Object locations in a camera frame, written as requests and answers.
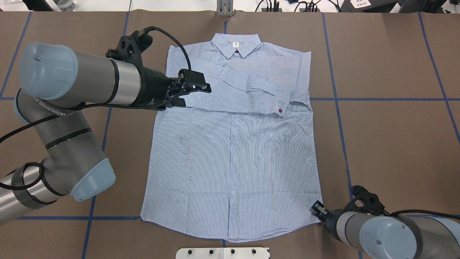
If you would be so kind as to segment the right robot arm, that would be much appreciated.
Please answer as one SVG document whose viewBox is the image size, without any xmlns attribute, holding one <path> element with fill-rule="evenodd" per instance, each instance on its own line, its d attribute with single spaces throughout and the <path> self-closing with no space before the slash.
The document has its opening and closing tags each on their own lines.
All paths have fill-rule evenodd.
<svg viewBox="0 0 460 259">
<path fill-rule="evenodd" d="M 375 216 L 361 208 L 310 211 L 336 240 L 373 259 L 458 259 L 459 223 L 446 217 Z"/>
</svg>

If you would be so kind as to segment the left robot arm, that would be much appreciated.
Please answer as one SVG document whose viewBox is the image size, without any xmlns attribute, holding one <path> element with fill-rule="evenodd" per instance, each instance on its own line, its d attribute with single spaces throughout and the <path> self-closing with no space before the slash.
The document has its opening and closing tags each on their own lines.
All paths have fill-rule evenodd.
<svg viewBox="0 0 460 259">
<path fill-rule="evenodd" d="M 105 57 L 33 42 L 19 68 L 14 110 L 36 129 L 48 157 L 27 162 L 1 179 L 1 224 L 70 195 L 91 199 L 116 180 L 82 110 L 95 107 L 165 110 L 184 107 L 182 95 L 211 93 L 204 75 L 180 69 L 176 78 L 143 66 L 148 44 L 121 40 Z"/>
</svg>

